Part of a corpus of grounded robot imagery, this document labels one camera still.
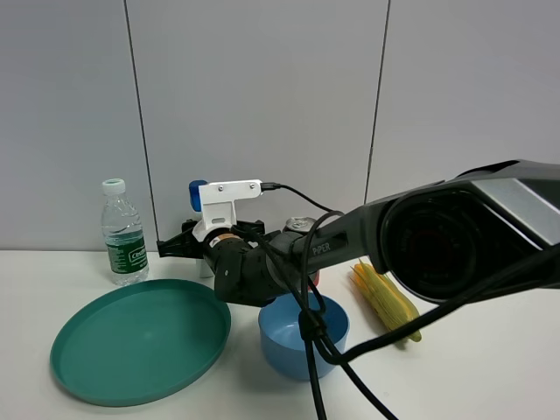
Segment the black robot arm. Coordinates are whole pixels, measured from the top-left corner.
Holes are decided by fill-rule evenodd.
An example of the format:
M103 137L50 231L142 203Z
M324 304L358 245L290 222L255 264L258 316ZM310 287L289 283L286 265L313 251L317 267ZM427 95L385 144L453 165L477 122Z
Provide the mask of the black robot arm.
M234 203L263 189L255 180L201 186L201 220L186 221L158 253L205 260L217 298L238 305L263 307L303 277L361 256L416 297L441 303L559 242L556 164L475 168L359 206L313 235L236 220Z

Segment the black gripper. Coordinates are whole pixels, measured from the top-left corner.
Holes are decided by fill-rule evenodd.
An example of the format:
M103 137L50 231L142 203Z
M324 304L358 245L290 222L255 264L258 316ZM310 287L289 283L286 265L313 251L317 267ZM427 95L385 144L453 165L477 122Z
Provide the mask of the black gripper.
M208 263L237 261L249 251L248 242L264 236L264 222L238 220L231 228L203 229L202 221L186 220L181 232L167 241L157 241L160 257L206 259Z

